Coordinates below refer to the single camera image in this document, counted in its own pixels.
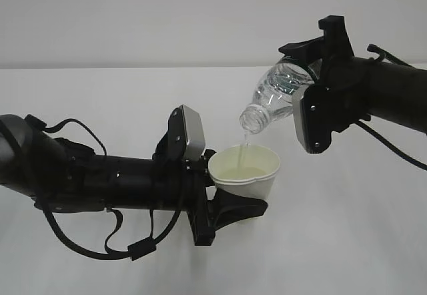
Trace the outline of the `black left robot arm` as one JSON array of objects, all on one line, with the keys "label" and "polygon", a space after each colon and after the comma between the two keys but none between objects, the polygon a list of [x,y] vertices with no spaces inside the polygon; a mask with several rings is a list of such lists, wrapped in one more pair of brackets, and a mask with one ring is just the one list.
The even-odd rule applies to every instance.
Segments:
[{"label": "black left robot arm", "polygon": [[1,184],[30,197],[42,210],[55,235],[69,240],[55,213],[121,209],[169,210],[170,225],[185,212],[197,246],[209,246],[224,226],[262,216],[267,203],[217,190],[207,165],[214,155],[205,146],[199,115],[177,107],[167,131],[150,159],[98,155],[86,145],[54,133],[63,123],[48,127],[32,115],[1,116]]}]

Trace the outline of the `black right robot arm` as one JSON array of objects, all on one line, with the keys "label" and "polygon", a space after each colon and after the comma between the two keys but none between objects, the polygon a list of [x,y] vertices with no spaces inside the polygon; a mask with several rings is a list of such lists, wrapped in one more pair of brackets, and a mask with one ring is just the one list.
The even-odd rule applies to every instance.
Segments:
[{"label": "black right robot arm", "polygon": [[329,148],[332,132],[342,132],[361,119],[379,117],[426,132],[426,70],[389,62],[387,51],[369,45],[376,58],[354,55],[344,17],[318,22],[321,37],[279,48],[284,60],[307,69],[321,63],[314,82],[292,96],[297,138],[309,154]]}]

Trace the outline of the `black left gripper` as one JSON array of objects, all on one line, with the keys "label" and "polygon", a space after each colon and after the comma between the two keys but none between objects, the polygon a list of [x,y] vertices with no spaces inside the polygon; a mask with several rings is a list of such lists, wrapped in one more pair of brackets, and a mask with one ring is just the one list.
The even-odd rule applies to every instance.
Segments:
[{"label": "black left gripper", "polygon": [[198,161],[180,165],[177,204],[172,208],[173,215],[167,226],[154,238],[156,244],[171,233],[182,212],[187,214],[196,246],[210,246],[216,231],[265,214],[268,203],[259,198],[239,196],[218,189],[213,199],[208,200],[206,188],[213,186],[214,182],[209,177],[207,163],[215,153],[208,149]]}]

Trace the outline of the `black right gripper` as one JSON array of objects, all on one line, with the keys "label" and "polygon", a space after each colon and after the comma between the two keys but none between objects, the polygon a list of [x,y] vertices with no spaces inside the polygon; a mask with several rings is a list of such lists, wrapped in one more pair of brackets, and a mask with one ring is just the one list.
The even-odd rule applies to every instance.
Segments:
[{"label": "black right gripper", "polygon": [[323,37],[288,43],[278,49],[315,75],[320,74],[319,97],[313,104],[315,154],[329,148],[332,133],[341,133],[359,121],[370,121],[364,89],[370,59],[354,55],[341,15],[329,15],[318,25]]}]

